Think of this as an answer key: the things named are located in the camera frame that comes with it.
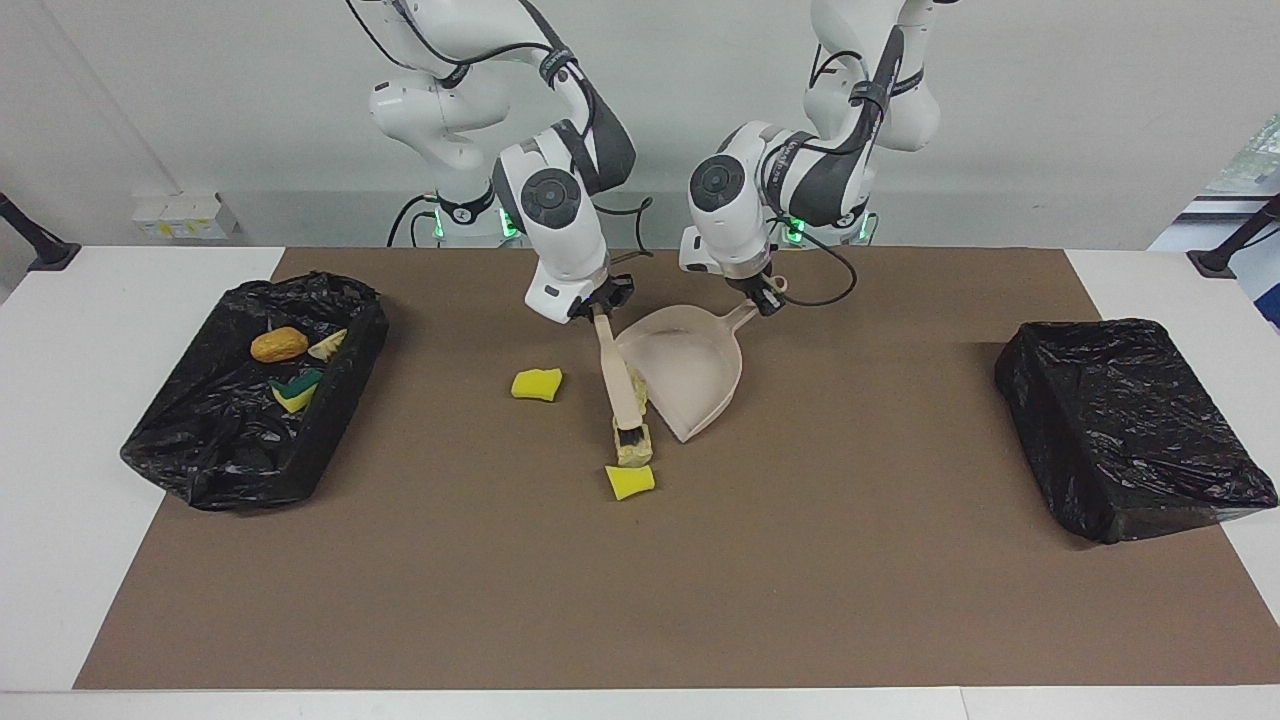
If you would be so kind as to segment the brown oval toy bun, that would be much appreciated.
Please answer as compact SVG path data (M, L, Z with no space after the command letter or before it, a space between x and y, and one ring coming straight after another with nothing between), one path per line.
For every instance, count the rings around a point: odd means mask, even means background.
M266 364L283 363L306 354L307 336L294 327L280 327L255 337L250 343L250 356Z

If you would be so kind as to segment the open crumpled black bag bin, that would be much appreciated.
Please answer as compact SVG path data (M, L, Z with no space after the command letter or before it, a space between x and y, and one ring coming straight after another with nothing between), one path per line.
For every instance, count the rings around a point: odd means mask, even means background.
M259 363L251 341L280 327L310 346L347 329L329 363L306 354ZM276 509L310 498L355 418L387 341L381 296L361 281L311 272L228 290L120 448L151 484L202 511ZM268 382L324 372L310 401L288 414Z

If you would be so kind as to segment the white wall power strip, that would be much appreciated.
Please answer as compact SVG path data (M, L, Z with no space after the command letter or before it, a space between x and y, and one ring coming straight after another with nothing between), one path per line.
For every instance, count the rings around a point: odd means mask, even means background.
M148 240L233 240L241 223L220 193L178 193L138 199L134 228Z

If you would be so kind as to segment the beige plastic dustpan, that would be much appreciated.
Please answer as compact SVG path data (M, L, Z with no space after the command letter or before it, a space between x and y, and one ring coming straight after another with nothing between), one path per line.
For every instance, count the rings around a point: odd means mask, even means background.
M731 405L742 377L739 331L760 315L750 299L716 314L676 304L646 314L617 336L623 360L646 387L648 402L682 445Z

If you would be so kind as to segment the yellow rectangular sponge piece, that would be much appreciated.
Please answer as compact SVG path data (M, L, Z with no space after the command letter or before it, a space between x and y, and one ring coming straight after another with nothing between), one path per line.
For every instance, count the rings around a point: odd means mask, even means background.
M563 379L564 374L559 368L522 370L515 375L509 393L513 398L553 404Z

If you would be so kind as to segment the smooth black bag bin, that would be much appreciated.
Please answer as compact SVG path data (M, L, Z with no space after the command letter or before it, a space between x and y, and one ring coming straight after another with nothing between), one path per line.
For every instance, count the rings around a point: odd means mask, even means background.
M1025 323L995 384L1046 507L1074 536L1144 541L1280 507L1157 322Z

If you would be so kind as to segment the green and yellow sponge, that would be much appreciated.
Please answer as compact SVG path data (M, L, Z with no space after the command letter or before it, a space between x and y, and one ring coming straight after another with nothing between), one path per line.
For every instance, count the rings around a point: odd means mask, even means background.
M274 400L288 414L302 413L314 397L324 372L317 368L305 368L288 382L269 380L268 386Z

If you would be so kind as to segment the brown table mat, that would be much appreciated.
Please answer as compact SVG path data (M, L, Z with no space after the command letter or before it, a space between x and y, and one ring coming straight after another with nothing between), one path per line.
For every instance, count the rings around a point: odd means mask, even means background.
M1217 528L1092 544L1047 511L995 387L1027 322L1097 311L1062 252L854 249L851 299L749 323L728 409L616 501L585 325L530 252L293 249L390 320L315 496L163 501L79 689L1280 683ZM559 368L553 404L513 398Z

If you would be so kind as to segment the black clamp stand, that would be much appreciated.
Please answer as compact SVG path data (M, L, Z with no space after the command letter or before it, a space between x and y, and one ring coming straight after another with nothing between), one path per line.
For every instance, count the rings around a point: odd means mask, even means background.
M1234 281L1236 275L1230 269L1230 261L1234 255L1270 240L1276 233L1280 233L1280 192L1267 199L1252 217L1217 247L1211 250L1188 250L1185 255L1202 277Z
M28 272L64 270L82 250L81 243L67 242L32 220L4 192L0 192L0 218L33 249Z

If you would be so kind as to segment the beige brush with black bristles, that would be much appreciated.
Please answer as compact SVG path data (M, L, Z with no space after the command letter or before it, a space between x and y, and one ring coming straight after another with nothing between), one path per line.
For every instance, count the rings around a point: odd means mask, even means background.
M602 377L611 402L614 427L630 429L639 427L643 421L632 382L628 377L628 368L614 341L611 319L603 313L598 313L593 320L596 333Z

